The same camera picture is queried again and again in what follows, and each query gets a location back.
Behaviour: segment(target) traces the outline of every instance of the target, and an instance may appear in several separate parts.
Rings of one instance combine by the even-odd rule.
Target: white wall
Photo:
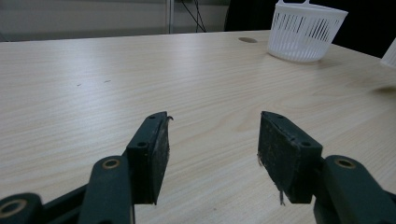
[[[185,0],[195,15],[195,5]],[[206,30],[223,30],[229,1],[200,5]],[[167,34],[166,0],[0,0],[0,41]],[[174,4],[174,33],[195,32],[180,1]]]

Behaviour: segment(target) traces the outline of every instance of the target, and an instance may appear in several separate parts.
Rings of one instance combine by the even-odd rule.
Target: wooden table
[[[312,204],[279,204],[258,164],[263,110],[396,192],[396,70],[337,46],[317,63],[286,62],[267,53],[268,36],[0,43],[0,198],[32,191],[46,203],[85,184],[164,110],[175,118],[170,161],[158,205],[136,206],[138,223],[315,223]]]

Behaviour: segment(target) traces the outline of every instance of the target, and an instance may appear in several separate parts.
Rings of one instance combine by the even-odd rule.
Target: mesh basket
[[[309,4],[276,3],[268,52],[295,62],[321,59],[341,27],[347,12]]]
[[[384,57],[382,57],[381,63],[396,68],[396,38],[393,40]]]

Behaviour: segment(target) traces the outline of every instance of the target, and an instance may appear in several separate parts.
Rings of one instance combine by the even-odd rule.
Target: cable
[[[198,20],[198,18],[199,18],[198,5],[197,5],[196,0],[194,0],[194,2],[195,2],[195,6],[197,7],[197,20]],[[197,23],[197,25],[195,26],[195,33],[198,33],[198,23]]]
[[[204,32],[206,33],[205,28],[202,27],[202,26],[199,24],[198,20],[195,19],[195,17],[192,15],[192,13],[190,12],[190,10],[187,8],[186,4],[184,4],[184,0],[181,0],[181,3],[183,4],[184,8],[186,8],[187,11],[190,13],[190,15],[192,16],[192,19],[196,22],[196,24],[199,26],[199,28],[201,28],[201,30],[204,31]]]
[[[200,20],[201,20],[201,24],[202,24],[202,26],[204,27],[204,32],[206,33],[206,28],[205,28],[205,26],[204,26],[204,22],[202,21],[202,16],[201,16],[201,12],[199,11],[199,3],[198,3],[198,0],[194,0],[194,2],[195,2],[195,6],[196,6],[196,8],[197,8],[197,15],[199,16],[199,18],[200,18]]]

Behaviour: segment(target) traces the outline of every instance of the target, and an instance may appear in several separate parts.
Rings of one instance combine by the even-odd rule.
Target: screw hole
[[[98,222],[97,224],[113,224],[113,222],[110,220],[103,220],[103,221]]]
[[[116,159],[110,159],[102,163],[102,167],[107,170],[116,168],[119,165],[120,165],[120,161]]]
[[[303,145],[304,147],[310,147],[311,144],[309,142],[302,142],[301,145]]]
[[[352,161],[346,160],[346,159],[335,159],[335,163],[341,167],[347,168],[347,169],[355,169],[356,165]]]
[[[24,199],[16,199],[0,206],[0,218],[11,217],[19,213],[27,204]]]
[[[145,142],[139,142],[139,143],[137,144],[138,147],[146,147],[147,145],[148,145],[148,144],[145,143]]]

